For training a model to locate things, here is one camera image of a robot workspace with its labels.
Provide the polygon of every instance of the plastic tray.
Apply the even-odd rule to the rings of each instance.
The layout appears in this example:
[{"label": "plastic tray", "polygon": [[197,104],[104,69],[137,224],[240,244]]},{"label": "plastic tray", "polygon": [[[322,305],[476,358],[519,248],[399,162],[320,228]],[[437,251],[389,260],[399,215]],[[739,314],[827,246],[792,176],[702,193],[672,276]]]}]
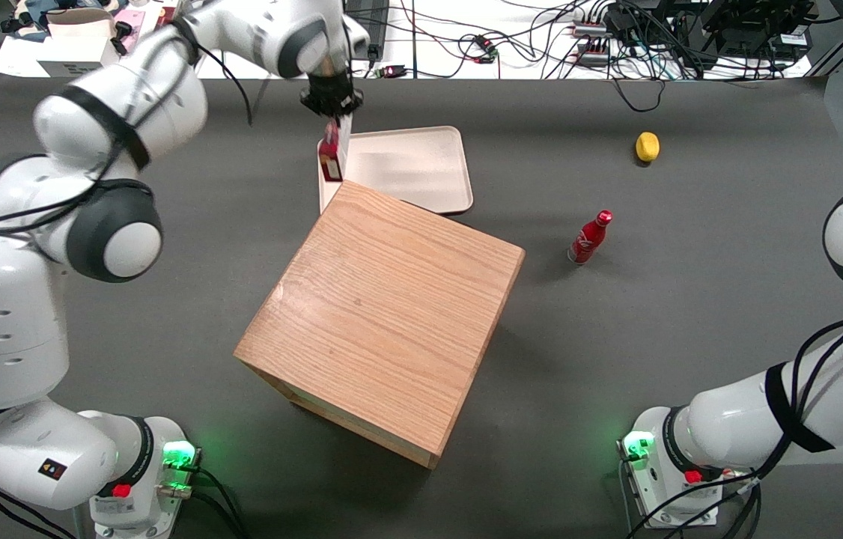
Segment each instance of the plastic tray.
[{"label": "plastic tray", "polygon": [[[325,181],[316,168],[325,211],[341,182]],[[353,134],[345,180],[442,215],[465,212],[474,201],[462,133],[450,126]]]}]

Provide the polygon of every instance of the red bottle cap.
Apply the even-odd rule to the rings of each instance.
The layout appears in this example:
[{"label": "red bottle cap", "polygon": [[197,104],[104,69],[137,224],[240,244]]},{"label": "red bottle cap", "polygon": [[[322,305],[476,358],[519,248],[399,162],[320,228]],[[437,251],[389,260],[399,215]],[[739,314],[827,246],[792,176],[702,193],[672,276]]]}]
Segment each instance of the red bottle cap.
[{"label": "red bottle cap", "polygon": [[688,470],[684,473],[684,480],[688,481],[688,484],[702,482],[702,474],[698,470]]},{"label": "red bottle cap", "polygon": [[112,488],[112,497],[113,498],[128,498],[128,495],[132,492],[132,485],[130,484],[117,484]]},{"label": "red bottle cap", "polygon": [[609,224],[609,222],[611,222],[612,218],[613,218],[613,215],[611,215],[610,211],[602,210],[602,211],[599,212],[598,217],[595,219],[595,222],[599,225],[607,226],[607,224]]}]

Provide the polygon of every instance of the yellow object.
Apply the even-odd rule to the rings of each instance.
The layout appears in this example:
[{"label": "yellow object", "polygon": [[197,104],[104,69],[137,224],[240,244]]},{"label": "yellow object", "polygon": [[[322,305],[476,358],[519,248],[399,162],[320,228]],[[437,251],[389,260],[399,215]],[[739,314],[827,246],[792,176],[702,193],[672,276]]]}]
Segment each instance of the yellow object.
[{"label": "yellow object", "polygon": [[634,144],[634,151],[638,159],[651,163],[661,153],[661,143],[658,142],[658,135],[651,132],[644,132],[638,136],[638,142]]}]

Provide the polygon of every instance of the wood grain surface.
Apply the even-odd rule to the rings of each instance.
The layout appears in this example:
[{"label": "wood grain surface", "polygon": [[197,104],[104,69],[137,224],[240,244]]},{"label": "wood grain surface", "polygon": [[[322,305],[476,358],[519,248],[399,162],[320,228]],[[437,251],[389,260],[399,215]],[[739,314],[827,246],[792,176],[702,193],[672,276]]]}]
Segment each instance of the wood grain surface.
[{"label": "wood grain surface", "polygon": [[[430,451],[433,466],[523,259],[518,246],[344,182],[234,355],[293,402],[305,393],[308,409],[335,406],[320,414]],[[364,424],[336,420],[345,414]]]}]

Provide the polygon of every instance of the coca-cola bottle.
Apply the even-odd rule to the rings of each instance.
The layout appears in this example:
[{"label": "coca-cola bottle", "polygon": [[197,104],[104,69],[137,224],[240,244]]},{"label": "coca-cola bottle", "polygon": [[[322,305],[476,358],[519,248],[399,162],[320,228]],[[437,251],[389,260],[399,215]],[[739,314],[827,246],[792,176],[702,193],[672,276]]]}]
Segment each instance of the coca-cola bottle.
[{"label": "coca-cola bottle", "polygon": [[583,226],[582,231],[578,233],[578,238],[571,243],[568,248],[568,258],[579,266],[587,262],[595,253],[595,249],[598,249],[600,243],[604,241],[604,232],[606,232],[604,228],[609,222],[611,222],[611,212],[600,211],[598,217]]}]

